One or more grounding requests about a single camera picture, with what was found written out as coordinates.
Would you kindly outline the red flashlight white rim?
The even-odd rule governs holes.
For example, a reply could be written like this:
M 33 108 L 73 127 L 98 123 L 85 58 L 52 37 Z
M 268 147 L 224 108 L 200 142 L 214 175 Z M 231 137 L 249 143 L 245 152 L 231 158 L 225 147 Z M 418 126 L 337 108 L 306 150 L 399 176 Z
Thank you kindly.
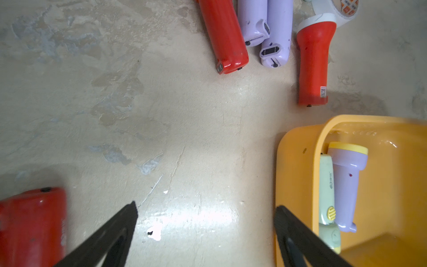
M 329 47 L 337 25 L 335 15 L 322 13 L 303 20 L 297 30 L 300 49 L 298 104 L 319 106 L 328 103 Z

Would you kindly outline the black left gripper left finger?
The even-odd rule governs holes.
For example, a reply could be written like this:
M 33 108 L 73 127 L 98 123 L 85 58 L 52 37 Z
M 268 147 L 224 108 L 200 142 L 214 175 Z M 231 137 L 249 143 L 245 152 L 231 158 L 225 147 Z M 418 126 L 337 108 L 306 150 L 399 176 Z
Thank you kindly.
M 138 218 L 136 203 L 125 205 L 57 267 L 123 267 L 126 264 Z

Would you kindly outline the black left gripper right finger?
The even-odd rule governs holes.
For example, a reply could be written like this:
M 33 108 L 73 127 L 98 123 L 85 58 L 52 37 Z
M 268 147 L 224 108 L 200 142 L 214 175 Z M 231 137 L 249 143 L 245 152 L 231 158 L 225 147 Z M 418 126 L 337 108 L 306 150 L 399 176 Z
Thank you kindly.
M 349 267 L 287 207 L 278 206 L 274 227 L 279 250 L 286 267 Z

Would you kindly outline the mint green flashlight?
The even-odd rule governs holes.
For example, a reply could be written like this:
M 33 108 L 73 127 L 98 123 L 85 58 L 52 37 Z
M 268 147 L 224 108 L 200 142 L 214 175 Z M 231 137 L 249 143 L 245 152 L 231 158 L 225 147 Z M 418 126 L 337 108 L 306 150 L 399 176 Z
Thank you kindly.
M 319 238 L 335 253 L 341 253 L 341 233 L 335 223 L 334 171 L 331 156 L 320 155 Z

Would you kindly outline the purple flashlight yellow rim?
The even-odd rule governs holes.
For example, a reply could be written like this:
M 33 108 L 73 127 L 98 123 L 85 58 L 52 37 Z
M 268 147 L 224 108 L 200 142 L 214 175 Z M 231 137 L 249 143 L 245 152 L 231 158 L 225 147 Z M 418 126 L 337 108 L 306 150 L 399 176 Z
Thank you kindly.
M 358 197 L 359 174 L 368 162 L 368 148 L 344 143 L 331 142 L 328 155 L 332 158 L 334 171 L 335 223 L 340 231 L 357 232 L 353 222 Z

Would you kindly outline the all red flashlight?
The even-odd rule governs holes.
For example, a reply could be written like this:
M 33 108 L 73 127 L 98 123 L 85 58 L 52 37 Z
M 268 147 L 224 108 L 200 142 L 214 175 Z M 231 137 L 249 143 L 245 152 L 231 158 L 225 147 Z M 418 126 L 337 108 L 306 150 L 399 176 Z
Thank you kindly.
M 217 60 L 217 72 L 222 75 L 241 70 L 249 63 L 249 55 L 232 1 L 197 3 Z

